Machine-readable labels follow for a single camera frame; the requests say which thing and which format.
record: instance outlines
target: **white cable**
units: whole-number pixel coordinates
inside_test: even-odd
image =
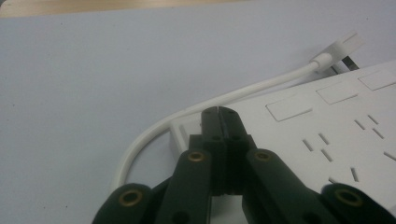
[[[153,138],[155,138],[160,133],[165,132],[169,129],[170,122],[173,119],[187,116],[193,113],[198,113],[204,109],[207,109],[211,106],[216,105],[226,105],[231,101],[249,96],[250,94],[256,93],[258,91],[263,91],[269,89],[271,87],[292,81],[296,78],[303,77],[309,75],[315,71],[318,71],[320,67],[323,65],[328,65],[332,61],[332,55],[327,53],[322,53],[318,55],[311,63],[307,64],[304,67],[296,69],[292,72],[284,74],[282,76],[273,77],[262,82],[247,86],[237,91],[231,91],[224,95],[215,97],[211,100],[202,102],[198,105],[193,105],[184,110],[180,110],[175,114],[172,114],[141,133],[128,147],[128,149],[124,152],[121,161],[119,163],[119,167],[117,168],[116,175],[114,176],[113,182],[111,183],[111,191],[117,189],[125,183],[126,176],[128,175],[129,169],[131,167],[132,162],[136,155],[142,150],[142,148],[149,143]]]

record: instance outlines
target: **white desk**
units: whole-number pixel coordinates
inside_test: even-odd
[[[304,65],[350,30],[366,41],[359,66],[396,59],[395,11],[246,1],[0,20],[0,223],[90,223],[149,125]],[[174,167],[165,135],[130,181],[153,187]]]

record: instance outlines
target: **power outlet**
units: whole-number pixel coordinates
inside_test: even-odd
[[[312,190],[345,183],[396,215],[395,83],[393,61],[226,106]],[[200,131],[199,114],[175,119],[175,155]]]

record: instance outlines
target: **white power cord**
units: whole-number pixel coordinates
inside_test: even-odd
[[[356,32],[348,34],[347,36],[356,36]],[[339,46],[339,40],[334,42],[331,46],[337,44]],[[346,57],[348,54],[350,54],[352,51],[355,50],[355,48],[347,48],[347,50],[344,50],[342,53],[346,54],[344,57]],[[134,161],[136,155],[144,148],[146,144],[148,144],[153,138],[158,136],[159,134],[165,132],[166,130],[169,129],[170,122],[173,119],[183,117],[183,116],[188,116],[190,114],[198,113],[201,112],[204,109],[207,109],[211,106],[216,106],[216,105],[227,105],[228,103],[238,100],[240,98],[249,96],[250,94],[259,92],[259,91],[264,91],[266,89],[272,88],[274,86],[292,81],[296,78],[299,77],[304,77],[307,75],[310,75],[313,72],[317,71],[322,71],[323,68],[329,68],[332,66],[334,63],[334,58],[332,56],[333,52],[325,52],[322,51],[319,55],[317,55],[314,59],[310,61],[309,64],[306,66],[303,66],[299,69],[296,69],[292,72],[289,72],[287,74],[278,76],[278,77],[273,77],[267,80],[264,80],[262,82],[247,86],[245,88],[242,88],[237,91],[231,91],[229,93],[223,94],[221,96],[215,97],[211,100],[202,102],[198,105],[193,105],[191,107],[188,107],[186,109],[180,110],[149,127],[147,130],[145,130],[143,133],[141,133],[133,142],[132,144],[128,147],[128,149],[124,152],[121,161],[119,163],[119,166],[117,168],[117,172],[114,176],[114,179],[111,183],[111,192],[118,187],[124,185],[126,176],[128,175],[128,171],[131,167],[132,162]]]

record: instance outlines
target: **white table surface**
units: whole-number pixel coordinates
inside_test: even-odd
[[[395,60],[395,12],[393,0],[257,0],[0,20],[0,223],[92,222],[149,125],[300,67],[350,30],[366,42],[359,66]],[[129,182],[170,176],[169,142]]]

